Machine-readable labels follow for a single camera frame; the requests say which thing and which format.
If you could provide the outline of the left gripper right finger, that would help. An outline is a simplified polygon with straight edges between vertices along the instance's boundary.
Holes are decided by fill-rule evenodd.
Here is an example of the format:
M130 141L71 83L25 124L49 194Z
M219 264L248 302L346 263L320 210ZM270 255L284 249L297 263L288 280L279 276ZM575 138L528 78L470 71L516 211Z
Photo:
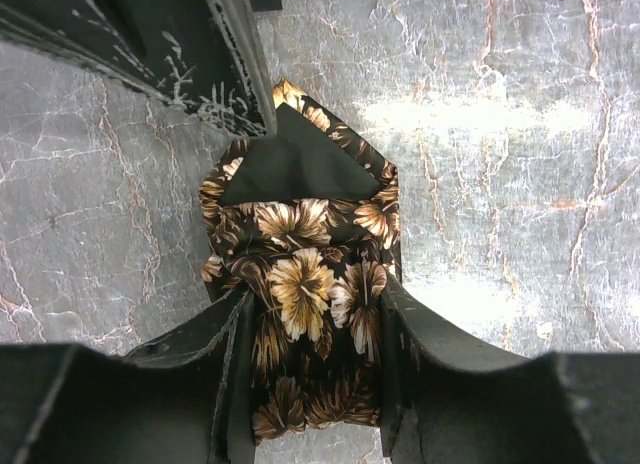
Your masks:
M395 463L635 463L639 357L493 346L413 298L381 296L380 436Z

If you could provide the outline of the brown floral tie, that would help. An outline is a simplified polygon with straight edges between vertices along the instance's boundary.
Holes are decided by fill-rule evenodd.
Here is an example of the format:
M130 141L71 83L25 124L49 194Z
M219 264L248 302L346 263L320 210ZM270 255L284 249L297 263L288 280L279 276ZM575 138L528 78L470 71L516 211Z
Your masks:
M202 183L212 299L254 295L256 441L344 422L377 426L380 300L401 274L398 171L287 80L278 132L231 143Z

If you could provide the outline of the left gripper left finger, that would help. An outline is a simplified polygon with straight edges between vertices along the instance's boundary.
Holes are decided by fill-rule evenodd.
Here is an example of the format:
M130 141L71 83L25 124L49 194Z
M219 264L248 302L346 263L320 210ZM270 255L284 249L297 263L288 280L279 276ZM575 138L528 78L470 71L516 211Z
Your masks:
M250 463L254 295L235 288L124 356L1 349L5 463Z

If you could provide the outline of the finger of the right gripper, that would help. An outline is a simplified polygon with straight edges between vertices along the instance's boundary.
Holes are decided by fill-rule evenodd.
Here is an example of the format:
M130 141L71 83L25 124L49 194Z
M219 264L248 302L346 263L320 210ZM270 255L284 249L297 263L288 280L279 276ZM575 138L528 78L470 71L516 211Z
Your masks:
M272 136L254 15L282 0L1 0L1 38L238 137Z

